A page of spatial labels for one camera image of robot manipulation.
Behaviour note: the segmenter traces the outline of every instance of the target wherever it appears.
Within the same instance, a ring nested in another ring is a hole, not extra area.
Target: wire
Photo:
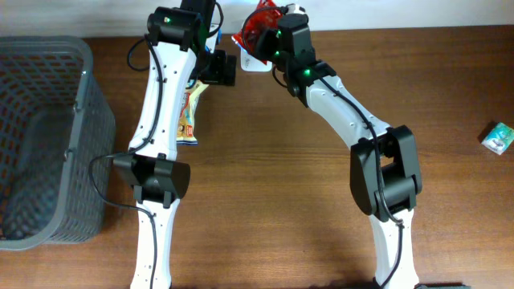
[[[132,65],[132,62],[131,62],[131,59],[132,59],[132,53],[134,52],[134,50],[136,49],[136,47],[139,46],[139,44],[143,43],[146,39],[145,38],[142,38],[142,39],[139,39],[137,40],[136,43],[134,43],[134,45],[132,47],[130,47],[130,49],[128,50],[128,54],[127,54],[127,64],[130,68],[132,68],[133,70],[135,71],[147,71],[150,69],[150,66],[148,65],[147,67],[135,67]]]
[[[219,11],[219,25],[216,29],[214,29],[212,32],[209,33],[209,38],[215,36],[219,32],[219,29],[223,25],[223,20],[225,20],[225,15],[223,15],[222,7],[219,5],[218,2],[216,2],[215,4],[218,7],[218,11]]]
[[[93,158],[89,162],[88,176],[89,176],[89,182],[91,183],[93,189],[96,191],[96,194],[98,194],[98,196],[100,196],[100,198],[102,199],[102,201],[104,203],[106,203],[107,205],[110,205],[110,206],[114,206],[116,208],[127,209],[127,210],[136,210],[136,211],[142,212],[142,213],[146,214],[148,216],[148,218],[150,219],[150,223],[152,225],[152,233],[153,233],[153,266],[152,266],[152,275],[151,275],[151,279],[150,279],[150,289],[153,289],[153,279],[154,279],[154,276],[155,276],[155,266],[157,265],[157,232],[156,232],[156,228],[155,228],[155,220],[153,219],[153,214],[150,213],[148,210],[139,208],[137,206],[118,204],[118,203],[115,203],[114,201],[109,201],[100,192],[100,190],[98,189],[98,186],[95,183],[95,177],[94,177],[94,174],[93,174],[94,164],[97,161],[100,161],[100,160],[103,160],[103,159],[112,160],[112,159],[115,159],[117,157],[130,156],[130,155],[135,154],[137,151],[143,149],[148,143],[150,143],[150,141],[153,138],[153,134],[157,130],[157,123],[159,121],[159,115],[161,114],[161,105],[162,105],[162,92],[163,92],[162,70],[161,70],[161,65],[159,64],[159,59],[157,58],[157,54],[155,53],[155,50],[153,49],[153,45],[150,42],[148,36],[145,35],[145,37],[142,40],[146,40],[146,44],[147,44],[147,46],[148,46],[148,48],[150,50],[150,53],[151,53],[151,55],[153,57],[153,60],[155,62],[155,66],[157,67],[157,74],[159,75],[158,76],[159,78],[157,80],[159,82],[159,94],[158,94],[158,98],[157,98],[157,107],[156,107],[156,111],[155,111],[155,117],[153,118],[152,128],[149,131],[149,135],[145,139],[143,139],[143,142],[140,145],[138,145],[136,148],[130,149],[126,153],[114,153],[114,154],[108,154],[108,155],[103,155],[103,156],[98,156],[98,157]],[[131,48],[131,51],[133,50],[134,47],[136,47],[140,43],[142,43],[141,40],[139,40]]]
[[[250,51],[249,49],[249,46],[248,46],[248,43],[247,43],[247,39],[245,38],[244,36],[244,33],[245,31],[247,30],[247,24],[248,22],[250,21],[250,19],[252,19],[254,16],[256,16],[258,13],[261,13],[261,12],[264,12],[264,11],[269,11],[269,10],[277,10],[279,11],[281,14],[284,14],[284,9],[287,9],[287,7],[263,7],[261,9],[258,9],[258,10],[255,10],[253,11],[249,16],[248,18],[244,21],[244,24],[243,24],[243,28],[241,28],[241,39],[243,39],[243,45],[244,45],[244,49],[247,50],[247,53],[251,56],[254,56],[253,53]]]
[[[280,84],[281,87],[283,88],[288,88],[287,85],[285,85],[284,83],[282,83],[282,81],[280,81],[280,79],[278,77],[276,77],[276,65],[273,67],[273,70],[271,71],[271,73],[273,74],[273,78],[275,79],[275,81]]]

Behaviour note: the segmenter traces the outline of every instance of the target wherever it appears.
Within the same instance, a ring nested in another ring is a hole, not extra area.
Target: white bracket
[[[264,64],[262,61],[248,54],[248,52],[241,48],[241,68],[244,71],[250,72],[269,72],[273,68],[273,63],[268,61]]]
[[[171,273],[169,272],[169,253],[171,251],[171,235],[173,233],[173,219],[177,212],[180,200],[175,200],[169,209],[161,203],[143,201],[137,203],[138,208],[145,209],[154,214],[155,229],[157,233],[157,265],[153,276],[153,289],[169,289],[171,286]],[[139,212],[139,239],[137,242],[136,273],[130,289],[150,288],[153,265],[153,232],[152,225],[145,213]]]
[[[403,210],[394,215],[403,220],[402,258],[393,278],[387,283],[385,289],[412,289],[419,283],[419,277],[414,269],[412,255],[412,217],[414,210]],[[398,226],[389,220],[381,222],[375,216],[369,216],[373,228],[375,250],[377,252],[377,271],[375,279],[382,285],[393,270],[398,256]]]
[[[164,153],[167,160],[175,161],[177,159],[178,119],[184,102],[184,91],[196,64],[196,55],[190,49],[181,51],[177,44],[170,43],[158,43],[154,50],[161,65],[162,78],[165,81],[161,114],[157,121],[157,131],[153,135],[153,143],[147,144],[136,154],[157,158],[159,153]],[[149,71],[143,111],[134,137],[130,141],[130,148],[140,145],[143,139],[149,135],[155,117],[159,96],[159,82],[157,81],[159,75],[151,54]]]
[[[341,78],[338,76],[326,76],[324,79],[328,84],[341,92],[343,96],[346,96],[350,101],[357,105],[371,124],[373,124],[377,136],[387,133],[387,128],[390,127],[389,124],[379,120],[364,106],[362,106],[362,104],[360,104],[345,88]],[[320,80],[315,81],[313,85],[308,87],[306,93],[309,108],[327,120],[349,149],[361,138],[368,140],[373,139],[371,132],[367,129],[362,118],[357,114],[355,109],[340,97],[334,96],[333,92],[331,92]]]

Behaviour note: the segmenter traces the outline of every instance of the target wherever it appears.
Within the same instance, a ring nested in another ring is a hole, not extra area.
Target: gray plastic basket
[[[104,204],[89,161],[110,153],[114,115],[92,75],[88,45],[72,37],[0,39],[0,250],[84,242]],[[109,161],[95,167],[106,192]]]

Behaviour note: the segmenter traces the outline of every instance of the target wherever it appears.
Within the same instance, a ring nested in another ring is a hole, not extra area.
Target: snack bag
[[[198,80],[191,89],[186,89],[186,92],[184,92],[182,110],[178,120],[177,145],[198,145],[198,141],[193,135],[194,113],[200,95],[207,87],[209,87],[208,84]]]
[[[256,10],[264,7],[276,7],[276,4],[272,0],[260,0]],[[278,28],[279,20],[281,18],[282,14],[279,11],[267,10],[254,15],[248,21],[247,27],[244,31],[244,38],[247,41],[250,53],[254,51],[259,36],[267,28]],[[246,50],[243,42],[243,34],[241,32],[242,31],[239,31],[237,34],[232,35],[232,40],[234,40],[235,44],[241,47],[241,49]]]

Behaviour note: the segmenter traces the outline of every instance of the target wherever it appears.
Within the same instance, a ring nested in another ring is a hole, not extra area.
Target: red snack package
[[[260,0],[256,10],[264,7],[277,7],[277,5],[272,0]],[[247,41],[248,50],[250,50],[250,52],[254,51],[259,36],[267,28],[278,28],[278,22],[281,18],[282,14],[278,10],[266,10],[252,16],[244,31],[244,38]],[[232,40],[234,40],[239,47],[246,50],[243,42],[242,31],[232,35]]]

